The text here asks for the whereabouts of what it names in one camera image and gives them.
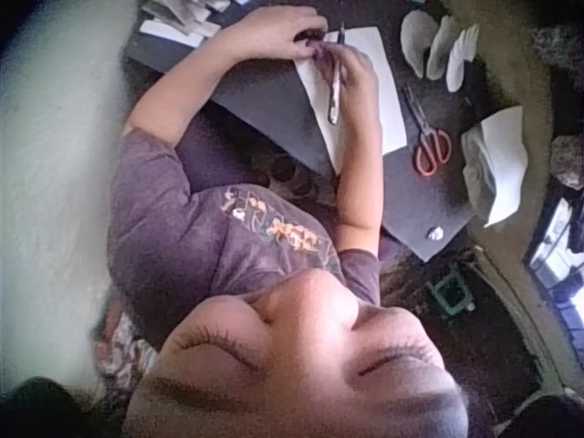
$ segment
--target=child's left hand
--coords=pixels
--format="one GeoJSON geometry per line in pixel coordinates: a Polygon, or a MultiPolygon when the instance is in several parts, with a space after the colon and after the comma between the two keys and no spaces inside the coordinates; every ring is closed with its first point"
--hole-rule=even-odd
{"type": "Polygon", "coordinates": [[[240,60],[253,58],[298,59],[312,57],[315,48],[295,38],[303,32],[324,36],[327,19],[313,7],[260,7],[222,32],[240,60]]]}

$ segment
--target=pen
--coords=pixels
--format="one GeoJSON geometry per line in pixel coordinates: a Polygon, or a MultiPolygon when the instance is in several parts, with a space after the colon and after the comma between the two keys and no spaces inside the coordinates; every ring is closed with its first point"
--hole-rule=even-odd
{"type": "MultiPolygon", "coordinates": [[[[345,44],[345,22],[340,23],[339,36],[337,37],[337,44],[345,44]]],[[[328,122],[331,125],[336,125],[339,121],[340,112],[340,63],[335,60],[335,69],[332,76],[332,84],[330,85],[330,96],[328,98],[328,122]]]]}

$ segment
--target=nose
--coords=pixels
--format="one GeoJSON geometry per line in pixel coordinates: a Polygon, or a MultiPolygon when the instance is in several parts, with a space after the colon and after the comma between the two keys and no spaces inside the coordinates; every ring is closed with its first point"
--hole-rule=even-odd
{"type": "Polygon", "coordinates": [[[294,392],[289,395],[306,402],[338,388],[359,307],[356,297],[323,270],[303,271],[266,297],[259,311],[271,327],[270,368],[279,397],[288,388],[294,392]]]}

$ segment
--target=red scissors handle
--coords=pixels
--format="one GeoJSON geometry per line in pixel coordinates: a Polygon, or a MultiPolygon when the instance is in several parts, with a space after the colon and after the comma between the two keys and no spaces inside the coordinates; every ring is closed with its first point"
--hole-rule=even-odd
{"type": "Polygon", "coordinates": [[[420,142],[414,157],[416,171],[422,176],[432,176],[441,165],[450,160],[453,144],[450,136],[443,130],[432,130],[427,136],[421,135],[420,142]]]}

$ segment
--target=scissors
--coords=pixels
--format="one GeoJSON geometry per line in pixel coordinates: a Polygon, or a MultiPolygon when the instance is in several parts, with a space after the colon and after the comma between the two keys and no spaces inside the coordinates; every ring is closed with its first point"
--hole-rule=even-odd
{"type": "Polygon", "coordinates": [[[413,117],[422,130],[420,144],[413,147],[413,168],[422,176],[432,176],[450,160],[453,153],[452,141],[446,132],[430,126],[420,102],[413,95],[409,85],[405,87],[403,94],[413,117]]]}

